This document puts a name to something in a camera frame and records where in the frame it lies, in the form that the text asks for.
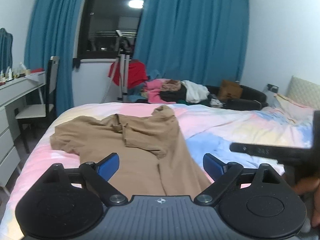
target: dark window frame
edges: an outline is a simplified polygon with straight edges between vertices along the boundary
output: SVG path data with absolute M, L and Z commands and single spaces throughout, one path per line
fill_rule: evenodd
M 78 38 L 78 49 L 77 49 L 77 58 L 78 59 L 115 59 L 118 56 L 117 51 L 87 51 L 87 38 L 90 28 L 90 13 L 93 10 L 95 0 L 85 0 L 81 24 L 79 29 L 79 38 Z M 138 23 L 137 33 L 140 27 L 141 17 Z

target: brown bag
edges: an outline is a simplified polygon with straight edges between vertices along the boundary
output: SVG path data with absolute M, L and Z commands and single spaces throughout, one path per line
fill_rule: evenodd
M 242 88 L 239 84 L 222 80 L 218 98 L 220 101 L 227 101 L 229 98 L 240 98 L 242 95 Z

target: chair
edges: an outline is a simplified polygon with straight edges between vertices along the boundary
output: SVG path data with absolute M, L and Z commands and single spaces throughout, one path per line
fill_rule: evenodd
M 56 86 L 57 74 L 59 66 L 59 57 L 51 57 L 48 62 L 48 69 L 46 71 L 46 85 L 45 85 L 45 104 L 28 105 L 20 113 L 16 115 L 18 121 L 21 139 L 26 152 L 29 154 L 30 150 L 26 140 L 23 124 L 47 123 L 49 126 L 56 119 Z
M 211 94 L 218 95 L 220 87 L 206 86 Z M 267 96 L 250 87 L 240 85 L 242 90 L 241 98 L 228 99 L 224 105 L 224 109 L 231 109 L 237 111 L 251 111 L 261 110 L 265 106 L 268 106 Z

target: brown shirt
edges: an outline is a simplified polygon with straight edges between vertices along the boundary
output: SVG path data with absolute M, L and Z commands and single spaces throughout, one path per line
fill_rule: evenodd
M 119 170 L 109 180 L 126 195 L 190 195 L 210 182 L 191 158 L 174 112 L 168 106 L 150 117 L 111 115 L 101 121 L 79 116 L 55 127 L 52 149 L 80 156 L 80 162 L 99 162 L 112 152 Z

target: window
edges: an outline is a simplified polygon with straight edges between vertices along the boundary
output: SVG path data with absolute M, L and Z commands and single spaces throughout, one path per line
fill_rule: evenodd
M 78 58 L 116 58 L 120 30 L 134 49 L 143 0 L 86 0 Z

